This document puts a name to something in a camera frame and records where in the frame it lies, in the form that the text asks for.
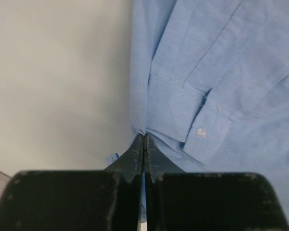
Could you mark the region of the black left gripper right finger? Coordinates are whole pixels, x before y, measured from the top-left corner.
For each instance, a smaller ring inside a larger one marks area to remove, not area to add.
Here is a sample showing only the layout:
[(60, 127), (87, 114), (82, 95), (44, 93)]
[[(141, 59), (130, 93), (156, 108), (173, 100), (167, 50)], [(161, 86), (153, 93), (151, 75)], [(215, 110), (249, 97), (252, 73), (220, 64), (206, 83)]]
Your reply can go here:
[(156, 227), (155, 214), (158, 205), (154, 201), (154, 186), (158, 176), (163, 173), (185, 173), (181, 168), (174, 164), (157, 147), (156, 142), (150, 134), (144, 136), (144, 181), (145, 181), (145, 201), (147, 229), (154, 231)]

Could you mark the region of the light blue long sleeve shirt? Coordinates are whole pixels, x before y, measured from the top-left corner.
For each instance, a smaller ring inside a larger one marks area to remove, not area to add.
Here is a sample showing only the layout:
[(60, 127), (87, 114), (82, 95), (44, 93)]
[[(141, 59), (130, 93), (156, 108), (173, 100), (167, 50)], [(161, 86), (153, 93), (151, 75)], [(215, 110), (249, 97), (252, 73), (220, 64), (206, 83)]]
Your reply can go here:
[(258, 172), (289, 222), (289, 0), (135, 0), (130, 117), (187, 172)]

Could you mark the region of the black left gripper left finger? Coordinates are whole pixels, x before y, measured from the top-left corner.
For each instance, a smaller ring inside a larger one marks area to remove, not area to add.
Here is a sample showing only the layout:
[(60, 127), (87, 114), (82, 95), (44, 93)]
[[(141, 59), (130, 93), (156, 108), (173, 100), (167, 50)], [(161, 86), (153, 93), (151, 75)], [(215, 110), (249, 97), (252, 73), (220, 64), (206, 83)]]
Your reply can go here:
[(107, 223), (109, 231), (138, 231), (142, 207), (144, 136), (137, 134), (128, 148), (104, 171), (115, 179), (114, 202)]

